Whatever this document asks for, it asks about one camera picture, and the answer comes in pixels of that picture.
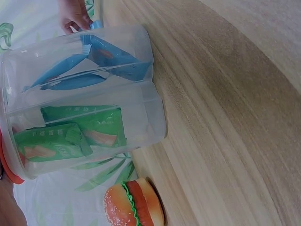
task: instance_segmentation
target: wooden table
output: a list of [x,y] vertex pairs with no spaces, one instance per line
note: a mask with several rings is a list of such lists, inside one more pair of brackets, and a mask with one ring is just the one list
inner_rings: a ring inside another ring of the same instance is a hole
[[104,0],[106,26],[152,42],[168,135],[133,159],[168,225],[301,224],[300,4],[285,3],[290,21],[280,0]]

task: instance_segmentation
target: fabric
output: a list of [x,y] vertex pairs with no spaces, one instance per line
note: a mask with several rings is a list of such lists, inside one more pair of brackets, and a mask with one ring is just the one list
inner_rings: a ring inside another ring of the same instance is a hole
[[[93,20],[94,1],[86,6]],[[0,1],[0,52],[64,35],[54,0]],[[136,179],[125,153],[40,175],[15,186],[14,196],[29,226],[109,226],[103,196],[113,184]]]

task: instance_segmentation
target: plastic storage bin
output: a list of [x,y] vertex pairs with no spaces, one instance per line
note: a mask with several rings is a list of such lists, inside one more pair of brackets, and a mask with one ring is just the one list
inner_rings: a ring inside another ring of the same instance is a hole
[[142,26],[1,55],[1,158],[15,183],[159,142],[166,124]]

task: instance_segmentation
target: red container lid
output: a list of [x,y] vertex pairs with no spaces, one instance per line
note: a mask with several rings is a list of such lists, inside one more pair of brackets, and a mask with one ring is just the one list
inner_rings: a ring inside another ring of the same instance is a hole
[[4,171],[6,173],[6,175],[8,176],[8,178],[15,184],[20,185],[24,182],[23,179],[21,179],[20,177],[18,177],[16,174],[14,174],[10,168],[8,167],[7,162],[5,161],[5,157],[4,157],[4,153],[3,153],[3,147],[2,147],[2,133],[0,130],[0,160],[2,163],[2,166],[4,168]]

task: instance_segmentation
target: hamburger toy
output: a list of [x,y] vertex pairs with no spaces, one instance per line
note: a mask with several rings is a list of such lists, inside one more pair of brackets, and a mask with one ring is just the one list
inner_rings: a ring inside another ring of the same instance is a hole
[[144,178],[109,188],[104,208],[112,226],[163,226],[164,214],[154,189]]

